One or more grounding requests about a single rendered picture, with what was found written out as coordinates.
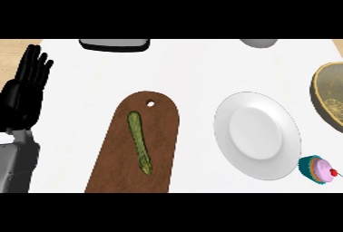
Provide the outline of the olive green bowl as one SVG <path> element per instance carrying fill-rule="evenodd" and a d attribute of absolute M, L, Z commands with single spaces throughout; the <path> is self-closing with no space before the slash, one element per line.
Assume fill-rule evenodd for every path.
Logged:
<path fill-rule="evenodd" d="M 319 67 L 310 80 L 309 96 L 322 120 L 343 133 L 343 62 Z"/>

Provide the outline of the grey black-rimmed appliance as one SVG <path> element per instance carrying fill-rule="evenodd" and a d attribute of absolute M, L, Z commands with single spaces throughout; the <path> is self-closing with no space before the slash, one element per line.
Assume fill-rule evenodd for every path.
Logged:
<path fill-rule="evenodd" d="M 80 39 L 84 49 L 103 52 L 143 52 L 151 45 L 149 39 Z"/>

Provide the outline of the green asparagus spear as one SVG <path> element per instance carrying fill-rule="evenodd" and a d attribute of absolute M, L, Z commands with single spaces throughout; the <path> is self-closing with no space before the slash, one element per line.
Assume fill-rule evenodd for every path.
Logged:
<path fill-rule="evenodd" d="M 145 144 L 142 120 L 140 120 L 140 114 L 137 111 L 128 112 L 127 123 L 128 123 L 128 129 L 131 132 L 131 137 L 133 137 L 134 146 L 136 146 L 137 165 L 139 165 L 142 172 L 146 175 L 151 175 L 152 162 L 151 162 L 151 155 L 148 153 L 148 148 Z"/>

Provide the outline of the white plate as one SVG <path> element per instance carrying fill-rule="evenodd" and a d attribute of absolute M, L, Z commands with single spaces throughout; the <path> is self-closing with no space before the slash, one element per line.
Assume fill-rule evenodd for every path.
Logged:
<path fill-rule="evenodd" d="M 238 92 L 214 115 L 214 136 L 233 167 L 262 180 L 284 178 L 301 154 L 300 132 L 279 103 L 256 92 Z"/>

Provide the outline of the brown wooden cutting board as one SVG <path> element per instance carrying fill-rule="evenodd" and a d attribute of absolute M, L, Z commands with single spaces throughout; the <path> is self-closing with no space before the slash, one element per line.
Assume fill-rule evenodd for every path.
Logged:
<path fill-rule="evenodd" d="M 86 193 L 168 191 L 179 110 L 158 92 L 121 101 L 106 130 Z"/>

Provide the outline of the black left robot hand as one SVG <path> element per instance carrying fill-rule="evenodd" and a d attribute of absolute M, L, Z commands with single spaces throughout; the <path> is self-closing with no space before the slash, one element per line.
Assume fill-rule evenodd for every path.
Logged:
<path fill-rule="evenodd" d="M 0 91 L 0 132 L 29 130 L 35 125 L 52 65 L 40 46 L 29 44 L 15 78 Z"/>

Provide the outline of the pink frosted cupcake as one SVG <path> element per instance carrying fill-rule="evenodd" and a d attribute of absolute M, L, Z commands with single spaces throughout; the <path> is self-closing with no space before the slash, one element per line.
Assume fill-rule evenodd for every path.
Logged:
<path fill-rule="evenodd" d="M 297 167 L 303 176 L 321 185 L 338 176 L 330 162 L 318 155 L 303 157 L 297 162 Z"/>

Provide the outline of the grey rounded object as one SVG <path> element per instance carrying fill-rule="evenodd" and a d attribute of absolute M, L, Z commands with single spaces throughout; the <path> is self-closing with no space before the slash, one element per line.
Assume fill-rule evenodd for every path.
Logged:
<path fill-rule="evenodd" d="M 276 41 L 276 39 L 241 39 L 241 42 L 253 48 L 267 48 Z"/>

